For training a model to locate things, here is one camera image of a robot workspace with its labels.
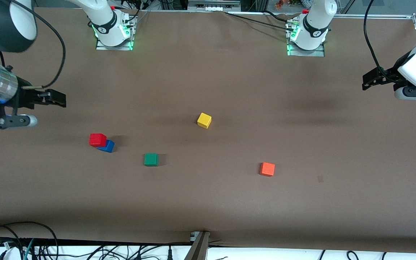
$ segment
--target blue cube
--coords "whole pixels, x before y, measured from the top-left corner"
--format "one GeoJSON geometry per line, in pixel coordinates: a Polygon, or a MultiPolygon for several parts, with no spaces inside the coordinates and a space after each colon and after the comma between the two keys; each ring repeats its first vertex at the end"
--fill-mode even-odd
{"type": "Polygon", "coordinates": [[[114,146],[115,146],[115,143],[113,141],[107,140],[107,143],[105,143],[105,147],[97,147],[96,149],[107,152],[107,153],[111,153],[114,146]]]}

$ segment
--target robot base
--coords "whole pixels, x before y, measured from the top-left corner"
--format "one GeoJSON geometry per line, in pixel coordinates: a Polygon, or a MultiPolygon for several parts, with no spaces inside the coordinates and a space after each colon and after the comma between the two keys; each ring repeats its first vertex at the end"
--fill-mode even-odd
{"type": "MultiPolygon", "coordinates": [[[[117,46],[106,46],[99,39],[96,43],[96,49],[99,50],[107,50],[107,51],[132,51],[134,46],[134,36],[136,35],[136,27],[137,27],[137,16],[132,18],[129,22],[125,23],[124,26],[126,28],[123,28],[123,31],[125,34],[130,35],[129,38],[124,40],[121,44],[117,46]]],[[[124,13],[124,19],[129,19],[129,14],[124,13]]]]}
{"type": "Polygon", "coordinates": [[[299,30],[299,19],[294,18],[288,20],[287,24],[285,25],[286,28],[292,28],[293,31],[287,31],[287,54],[289,56],[308,56],[308,57],[325,57],[325,48],[324,44],[321,43],[317,49],[308,51],[302,48],[299,48],[294,41],[290,38],[293,37],[294,33],[299,30]]]}

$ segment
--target red cube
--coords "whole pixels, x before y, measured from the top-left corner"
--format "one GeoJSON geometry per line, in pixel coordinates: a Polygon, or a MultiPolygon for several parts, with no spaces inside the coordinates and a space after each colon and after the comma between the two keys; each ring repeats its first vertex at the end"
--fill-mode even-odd
{"type": "Polygon", "coordinates": [[[274,168],[275,167],[276,167],[276,165],[274,165],[273,163],[263,162],[261,164],[261,171],[259,172],[259,174],[262,175],[262,176],[272,177],[272,176],[274,176],[274,168]]]}
{"type": "Polygon", "coordinates": [[[92,147],[105,147],[107,137],[104,134],[96,133],[89,135],[89,145],[92,147]]]}

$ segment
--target white floor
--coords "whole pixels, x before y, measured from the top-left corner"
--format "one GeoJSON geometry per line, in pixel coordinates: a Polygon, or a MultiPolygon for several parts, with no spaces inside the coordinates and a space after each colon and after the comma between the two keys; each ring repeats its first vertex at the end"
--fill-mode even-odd
{"type": "MultiPolygon", "coordinates": [[[[97,246],[63,246],[60,247],[60,253],[62,255],[84,255],[93,252],[97,246]]],[[[135,253],[139,247],[130,246],[129,255],[135,253]]],[[[189,246],[173,246],[172,255],[173,260],[183,260],[185,255],[189,251],[189,246]]],[[[0,254],[5,250],[4,247],[0,247],[0,254]]],[[[114,252],[127,256],[127,247],[120,246],[114,252]]],[[[288,250],[288,249],[275,249],[275,248],[235,248],[235,247],[212,247],[208,250],[207,260],[219,260],[227,257],[226,260],[318,260],[321,250],[288,250]]],[[[50,247],[50,254],[55,254],[56,249],[50,247]]],[[[360,260],[381,260],[382,252],[363,252],[356,251],[360,260]]],[[[102,256],[99,251],[91,260],[98,260],[102,256]]],[[[159,247],[155,250],[149,251],[142,258],[147,256],[155,256],[160,260],[167,260],[168,247],[159,247]]],[[[58,260],[86,260],[88,256],[84,257],[59,257],[58,260]]],[[[20,260],[20,254],[18,250],[11,249],[6,254],[4,260],[20,260]]],[[[120,257],[108,256],[105,260],[122,260],[120,257]]],[[[327,250],[322,260],[347,260],[346,251],[327,250]]],[[[385,256],[385,260],[416,260],[415,253],[388,253],[385,256]]]]}

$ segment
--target wooden block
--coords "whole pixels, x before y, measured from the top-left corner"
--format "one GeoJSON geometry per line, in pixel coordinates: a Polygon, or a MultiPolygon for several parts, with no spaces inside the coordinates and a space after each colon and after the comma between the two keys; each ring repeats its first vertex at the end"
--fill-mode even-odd
{"type": "Polygon", "coordinates": [[[107,137],[101,133],[89,135],[89,145],[92,147],[105,147],[107,145],[107,137]]]}
{"type": "Polygon", "coordinates": [[[156,153],[146,153],[144,155],[145,166],[158,166],[158,155],[156,153]]]}
{"type": "Polygon", "coordinates": [[[274,176],[275,166],[276,165],[273,164],[273,163],[263,162],[261,164],[261,170],[259,171],[259,174],[262,175],[262,176],[272,177],[272,176],[274,176]]]}
{"type": "Polygon", "coordinates": [[[205,128],[205,129],[208,129],[209,124],[211,124],[211,116],[209,116],[205,113],[201,113],[200,117],[198,117],[197,125],[205,128]]]}

